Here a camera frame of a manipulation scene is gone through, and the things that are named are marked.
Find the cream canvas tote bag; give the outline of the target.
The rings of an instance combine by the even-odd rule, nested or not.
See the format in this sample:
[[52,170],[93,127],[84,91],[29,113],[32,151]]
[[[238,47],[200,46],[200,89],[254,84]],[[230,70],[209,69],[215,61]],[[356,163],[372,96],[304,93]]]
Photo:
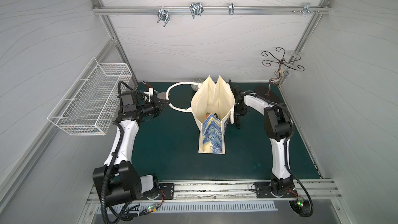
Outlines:
[[[169,100],[170,91],[181,85],[196,85],[194,82],[180,82],[171,85],[166,91],[166,99]],[[207,77],[194,94],[190,107],[187,109],[175,107],[172,103],[170,108],[191,113],[200,132],[199,153],[223,155],[225,149],[225,133],[228,124],[234,123],[235,97],[230,85],[218,77],[214,82]]]

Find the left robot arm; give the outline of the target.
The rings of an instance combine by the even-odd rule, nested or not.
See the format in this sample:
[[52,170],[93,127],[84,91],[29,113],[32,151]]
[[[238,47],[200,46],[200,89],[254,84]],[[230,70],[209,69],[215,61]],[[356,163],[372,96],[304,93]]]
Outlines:
[[134,90],[127,83],[117,84],[119,111],[112,124],[116,137],[112,150],[102,167],[94,169],[93,181],[100,201],[101,216],[106,224],[129,222],[148,215],[162,206],[156,203],[139,211],[133,201],[147,198],[165,201],[166,195],[154,174],[139,176],[131,163],[135,138],[145,117],[159,116],[170,104],[166,95],[149,88],[147,92]]

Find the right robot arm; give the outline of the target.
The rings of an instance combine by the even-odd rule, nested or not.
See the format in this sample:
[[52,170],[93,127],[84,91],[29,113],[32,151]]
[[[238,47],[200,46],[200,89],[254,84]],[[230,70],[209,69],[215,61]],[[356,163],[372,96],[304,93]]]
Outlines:
[[273,102],[254,91],[233,89],[235,97],[234,120],[240,127],[239,117],[248,113],[248,107],[263,115],[263,127],[271,141],[273,167],[269,183],[256,182],[252,190],[257,198],[294,197],[289,201],[291,209],[300,217],[311,217],[314,212],[312,198],[301,181],[292,173],[289,162],[289,143],[295,125],[284,103]]

